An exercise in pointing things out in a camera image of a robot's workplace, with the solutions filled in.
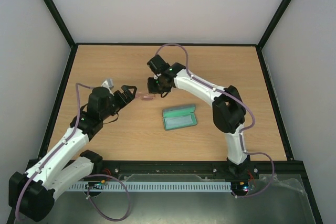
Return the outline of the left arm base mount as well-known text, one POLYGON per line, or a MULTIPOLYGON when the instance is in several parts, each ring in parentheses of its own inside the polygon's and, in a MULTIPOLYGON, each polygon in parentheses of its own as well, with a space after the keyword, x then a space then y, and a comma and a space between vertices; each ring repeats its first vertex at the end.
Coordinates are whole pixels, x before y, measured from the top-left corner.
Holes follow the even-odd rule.
POLYGON ((103 161, 101 168, 94 168, 91 175, 104 174, 119 178, 120 164, 114 161, 103 161))

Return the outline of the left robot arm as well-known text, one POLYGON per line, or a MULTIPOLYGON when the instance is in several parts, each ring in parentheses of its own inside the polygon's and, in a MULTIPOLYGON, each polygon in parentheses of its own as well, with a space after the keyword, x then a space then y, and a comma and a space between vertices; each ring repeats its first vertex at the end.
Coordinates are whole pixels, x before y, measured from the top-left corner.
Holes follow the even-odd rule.
POLYGON ((107 83, 91 88, 88 102, 77 105, 77 115, 59 142, 27 171, 15 172, 9 179, 8 204, 15 210, 16 221, 22 221, 22 215, 41 221, 72 184, 101 169, 102 157, 92 151, 72 164, 69 161, 103 128, 108 117, 118 116, 134 100, 136 92, 135 86, 128 85, 112 92, 107 83))

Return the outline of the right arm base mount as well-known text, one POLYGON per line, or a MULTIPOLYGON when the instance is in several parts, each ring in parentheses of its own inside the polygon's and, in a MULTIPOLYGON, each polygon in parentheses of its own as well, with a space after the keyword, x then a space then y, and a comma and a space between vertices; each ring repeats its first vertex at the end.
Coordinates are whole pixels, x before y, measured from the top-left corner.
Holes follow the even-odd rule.
POLYGON ((247 164, 236 165, 231 161, 216 162, 212 165, 214 179, 226 181, 248 181, 259 179, 259 173, 255 172, 256 167, 248 162, 247 164))

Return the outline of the pink sunglasses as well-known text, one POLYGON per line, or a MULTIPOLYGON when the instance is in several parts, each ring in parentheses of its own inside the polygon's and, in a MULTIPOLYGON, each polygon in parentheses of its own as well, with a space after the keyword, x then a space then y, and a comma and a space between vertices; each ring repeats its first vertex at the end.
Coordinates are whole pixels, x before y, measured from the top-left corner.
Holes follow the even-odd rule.
POLYGON ((139 92, 135 97, 141 101, 153 101, 155 99, 155 94, 139 92))

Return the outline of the light blue cleaning cloth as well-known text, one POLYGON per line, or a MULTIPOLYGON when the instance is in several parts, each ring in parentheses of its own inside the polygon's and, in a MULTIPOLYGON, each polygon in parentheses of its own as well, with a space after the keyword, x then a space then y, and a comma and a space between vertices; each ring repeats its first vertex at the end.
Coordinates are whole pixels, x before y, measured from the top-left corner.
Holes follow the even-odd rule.
POLYGON ((192 125, 193 118, 191 115, 187 116, 179 116, 179 117, 174 117, 174 118, 167 118, 165 120, 166 127, 168 128, 173 128, 173 127, 184 127, 186 125, 192 125))

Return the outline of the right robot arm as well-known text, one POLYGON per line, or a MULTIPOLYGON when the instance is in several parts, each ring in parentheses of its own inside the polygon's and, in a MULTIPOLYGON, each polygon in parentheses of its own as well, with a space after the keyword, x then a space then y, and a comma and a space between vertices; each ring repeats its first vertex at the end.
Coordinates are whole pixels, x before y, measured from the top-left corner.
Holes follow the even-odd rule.
POLYGON ((154 73, 148 78, 150 93, 166 96, 173 88, 191 93, 206 102, 212 109, 213 122, 225 134, 229 172, 239 178, 247 172, 244 162, 248 156, 244 142, 246 107, 234 86, 217 86, 192 73, 186 66, 176 62, 172 65, 155 55, 147 62, 154 73))

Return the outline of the grey glasses case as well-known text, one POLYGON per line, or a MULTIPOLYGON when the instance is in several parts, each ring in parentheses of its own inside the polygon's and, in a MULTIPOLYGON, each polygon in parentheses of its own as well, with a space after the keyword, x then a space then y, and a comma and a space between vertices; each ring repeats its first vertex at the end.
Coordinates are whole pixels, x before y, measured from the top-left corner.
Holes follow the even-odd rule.
POLYGON ((196 105, 185 104, 162 110, 163 126, 166 131, 197 125, 196 105))

